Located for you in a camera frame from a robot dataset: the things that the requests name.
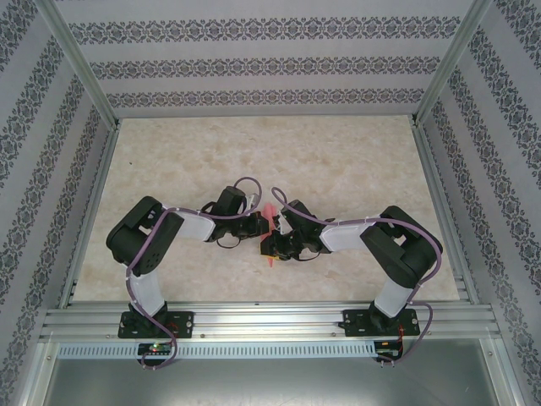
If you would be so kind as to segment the pink square paper sheet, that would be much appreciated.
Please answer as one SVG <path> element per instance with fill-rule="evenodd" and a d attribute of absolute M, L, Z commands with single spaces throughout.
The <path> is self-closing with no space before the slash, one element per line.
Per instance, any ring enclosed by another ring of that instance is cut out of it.
<path fill-rule="evenodd" d="M 277 208 L 271 204 L 270 202 L 267 202 L 265 203 L 264 207 L 263 207 L 263 210 L 262 210 L 262 216 L 264 219 L 267 220 L 268 222 L 268 232 L 265 233 L 261 238 L 260 238 L 260 253 L 267 259 L 268 261 L 268 265 L 270 268 L 273 267 L 273 264 L 274 264 L 274 258 L 272 256 L 270 256 L 267 251 L 265 250 L 264 248 L 264 240 L 271 236 L 272 234 L 272 231 L 276 229 L 276 225 L 275 225 L 275 220 L 274 220 L 274 217 L 277 215 Z"/>

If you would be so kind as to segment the right controller board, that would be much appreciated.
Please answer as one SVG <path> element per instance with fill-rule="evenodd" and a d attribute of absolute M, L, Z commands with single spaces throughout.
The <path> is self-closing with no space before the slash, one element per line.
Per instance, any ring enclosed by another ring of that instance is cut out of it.
<path fill-rule="evenodd" d="M 402 341 L 378 341 L 374 343 L 374 348 L 378 361 L 396 361 L 400 359 L 403 354 Z"/>

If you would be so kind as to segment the aluminium mounting rail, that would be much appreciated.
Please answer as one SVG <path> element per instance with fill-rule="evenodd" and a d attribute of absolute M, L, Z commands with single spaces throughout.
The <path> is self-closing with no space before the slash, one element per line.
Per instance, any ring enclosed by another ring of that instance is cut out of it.
<path fill-rule="evenodd" d="M 366 302 L 172 302 L 170 310 L 194 314 L 194 341 L 319 341 L 345 337 L 338 325 L 343 311 L 366 309 Z M 76 302 L 48 310 L 39 333 L 42 341 L 100 342 L 117 339 L 121 302 Z M 500 337 L 500 323 L 489 304 L 435 302 L 415 308 L 428 339 Z"/>

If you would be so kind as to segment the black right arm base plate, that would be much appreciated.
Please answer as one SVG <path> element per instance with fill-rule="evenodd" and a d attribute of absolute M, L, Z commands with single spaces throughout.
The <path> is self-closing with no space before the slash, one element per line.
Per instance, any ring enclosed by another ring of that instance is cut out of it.
<path fill-rule="evenodd" d="M 343 321 L 338 326 L 347 337 L 390 337 L 398 336 L 399 331 L 406 337 L 420 335 L 417 313 L 413 309 L 402 310 L 392 318 L 376 308 L 344 310 L 342 315 Z"/>

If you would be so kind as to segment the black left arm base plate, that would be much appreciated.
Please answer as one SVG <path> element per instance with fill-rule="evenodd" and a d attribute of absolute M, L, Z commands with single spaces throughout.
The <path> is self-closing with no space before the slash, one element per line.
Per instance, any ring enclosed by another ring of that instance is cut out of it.
<path fill-rule="evenodd" d="M 166 311 L 157 314 L 156 321 L 171 332 L 175 338 L 191 338 L 194 313 L 188 311 Z M 137 311 L 126 311 L 121 315 L 117 336 L 129 338 L 168 338 L 169 335 L 154 322 Z"/>

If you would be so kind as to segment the aluminium frame post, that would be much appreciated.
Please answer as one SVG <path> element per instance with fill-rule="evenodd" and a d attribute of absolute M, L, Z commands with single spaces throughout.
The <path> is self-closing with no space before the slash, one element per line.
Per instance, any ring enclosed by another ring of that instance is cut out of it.
<path fill-rule="evenodd" d="M 109 129 L 116 129 L 119 119 L 107 100 L 94 72 L 85 58 L 73 32 L 63 18 L 54 0 L 33 0 L 69 61 L 72 69 L 88 92 L 90 99 Z"/>
<path fill-rule="evenodd" d="M 464 19 L 457 28 L 451 44 L 445 51 L 444 57 L 434 73 L 434 77 L 429 82 L 424 95 L 418 105 L 418 109 L 411 116 L 411 124 L 418 128 L 424 123 L 429 113 L 436 103 L 437 98 L 443 91 L 443 88 L 450 78 L 451 73 L 458 64 L 462 54 L 471 41 L 475 30 L 486 15 L 489 6 L 493 0 L 473 0 L 470 8 L 466 12 Z"/>

